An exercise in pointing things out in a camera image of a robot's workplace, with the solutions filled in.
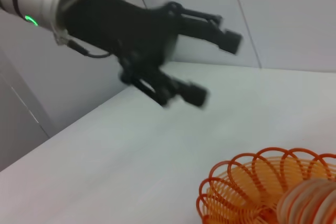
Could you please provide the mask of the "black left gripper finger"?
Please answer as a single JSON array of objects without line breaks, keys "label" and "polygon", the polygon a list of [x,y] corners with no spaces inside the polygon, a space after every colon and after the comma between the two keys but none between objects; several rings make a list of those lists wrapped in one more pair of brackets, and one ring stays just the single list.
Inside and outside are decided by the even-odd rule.
[{"label": "black left gripper finger", "polygon": [[222,16],[186,9],[177,2],[169,2],[165,7],[176,21],[179,35],[205,40],[227,53],[237,54],[243,37],[231,30],[221,30]]}]

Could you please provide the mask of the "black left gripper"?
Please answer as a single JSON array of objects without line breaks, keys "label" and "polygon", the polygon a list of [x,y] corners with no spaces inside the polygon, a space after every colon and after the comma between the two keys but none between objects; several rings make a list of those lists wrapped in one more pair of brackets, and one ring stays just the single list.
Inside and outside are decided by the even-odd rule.
[{"label": "black left gripper", "polygon": [[179,34],[183,10],[177,2],[145,9],[123,0],[75,0],[63,8],[62,21],[70,36],[118,58],[124,84],[162,107],[179,96],[200,108],[205,88],[160,70]]}]

